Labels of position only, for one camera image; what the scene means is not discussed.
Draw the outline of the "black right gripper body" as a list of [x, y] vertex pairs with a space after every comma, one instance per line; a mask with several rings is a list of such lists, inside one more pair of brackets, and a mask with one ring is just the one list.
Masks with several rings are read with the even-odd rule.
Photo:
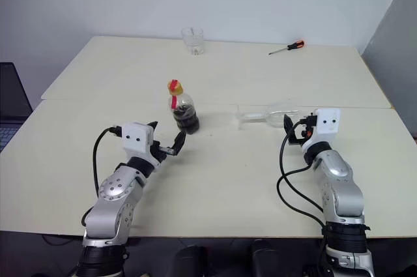
[[[296, 136], [296, 130], [295, 128], [298, 125], [304, 125], [304, 129], [301, 131], [301, 138], [298, 138]], [[303, 145], [309, 138], [312, 136], [313, 128], [317, 125], [317, 116], [314, 114], [310, 114], [303, 119], [299, 120], [296, 124], [293, 126], [293, 132], [291, 134], [288, 134], [288, 143], [289, 145]]]

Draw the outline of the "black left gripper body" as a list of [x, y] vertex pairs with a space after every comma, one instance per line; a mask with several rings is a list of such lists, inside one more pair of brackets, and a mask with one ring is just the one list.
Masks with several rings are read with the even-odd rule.
[[152, 156], [159, 162], [163, 162], [167, 156], [174, 156], [175, 155], [175, 150], [170, 148], [170, 147], [161, 147], [160, 146], [160, 142], [154, 140], [151, 147], [150, 147], [150, 151]]

